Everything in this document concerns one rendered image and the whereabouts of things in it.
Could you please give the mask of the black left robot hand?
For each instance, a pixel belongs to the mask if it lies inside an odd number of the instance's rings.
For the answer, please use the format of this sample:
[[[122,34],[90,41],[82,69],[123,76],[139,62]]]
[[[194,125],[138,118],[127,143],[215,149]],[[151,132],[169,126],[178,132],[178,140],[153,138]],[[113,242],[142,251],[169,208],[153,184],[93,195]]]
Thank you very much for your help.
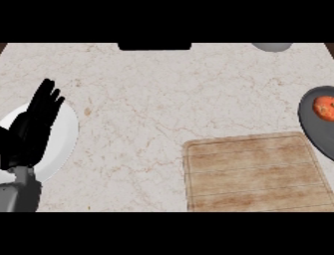
[[[52,125],[65,98],[55,82],[46,79],[34,93],[27,111],[8,128],[0,127],[0,169],[34,166],[45,154]]]

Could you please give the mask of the wooden cutting board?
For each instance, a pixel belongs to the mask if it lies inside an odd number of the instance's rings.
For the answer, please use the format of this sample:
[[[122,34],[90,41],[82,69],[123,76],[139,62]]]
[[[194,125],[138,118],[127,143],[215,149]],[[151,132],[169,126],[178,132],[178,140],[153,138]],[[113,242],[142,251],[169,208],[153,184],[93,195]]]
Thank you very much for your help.
[[[182,166],[191,212],[334,211],[334,192],[299,131],[191,140]]]

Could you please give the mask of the orange squash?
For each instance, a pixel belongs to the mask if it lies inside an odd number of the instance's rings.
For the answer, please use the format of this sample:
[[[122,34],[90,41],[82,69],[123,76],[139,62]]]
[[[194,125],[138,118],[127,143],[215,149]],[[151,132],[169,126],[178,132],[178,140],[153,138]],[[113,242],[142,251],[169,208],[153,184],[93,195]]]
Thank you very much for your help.
[[[334,97],[320,96],[314,100],[312,110],[321,120],[334,122]]]

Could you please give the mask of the dark grey pan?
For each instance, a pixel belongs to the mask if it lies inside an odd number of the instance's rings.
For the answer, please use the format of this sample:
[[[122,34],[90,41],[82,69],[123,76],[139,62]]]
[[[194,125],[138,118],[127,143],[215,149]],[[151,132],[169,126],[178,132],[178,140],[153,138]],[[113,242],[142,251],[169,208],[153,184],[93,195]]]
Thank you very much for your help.
[[[334,122],[321,120],[314,113],[314,100],[320,96],[334,97],[334,87],[311,89],[299,103],[298,116],[305,135],[321,153],[334,161]]]

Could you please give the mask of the white round plate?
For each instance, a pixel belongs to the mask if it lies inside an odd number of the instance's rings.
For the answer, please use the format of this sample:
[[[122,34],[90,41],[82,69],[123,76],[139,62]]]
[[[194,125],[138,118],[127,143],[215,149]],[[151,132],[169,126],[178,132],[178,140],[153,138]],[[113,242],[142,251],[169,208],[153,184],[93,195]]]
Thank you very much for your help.
[[[73,153],[79,138],[79,118],[73,108],[62,103],[56,120],[52,126],[48,147],[43,159],[34,166],[36,177],[45,182],[62,168]],[[12,182],[15,175],[0,170],[0,184]]]

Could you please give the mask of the black appliance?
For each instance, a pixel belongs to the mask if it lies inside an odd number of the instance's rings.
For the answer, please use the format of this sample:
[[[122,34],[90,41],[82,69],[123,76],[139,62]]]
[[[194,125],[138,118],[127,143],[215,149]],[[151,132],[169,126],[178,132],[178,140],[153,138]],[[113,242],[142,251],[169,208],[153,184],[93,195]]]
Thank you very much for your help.
[[[120,43],[122,51],[188,51],[191,43]]]

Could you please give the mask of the grey round bowl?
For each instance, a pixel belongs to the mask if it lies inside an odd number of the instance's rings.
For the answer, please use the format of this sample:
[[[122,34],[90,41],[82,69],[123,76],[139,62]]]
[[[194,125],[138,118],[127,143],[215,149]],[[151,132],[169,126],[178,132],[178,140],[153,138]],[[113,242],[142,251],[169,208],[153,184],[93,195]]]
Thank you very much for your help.
[[[253,43],[253,46],[263,52],[278,53],[292,47],[292,43]]]

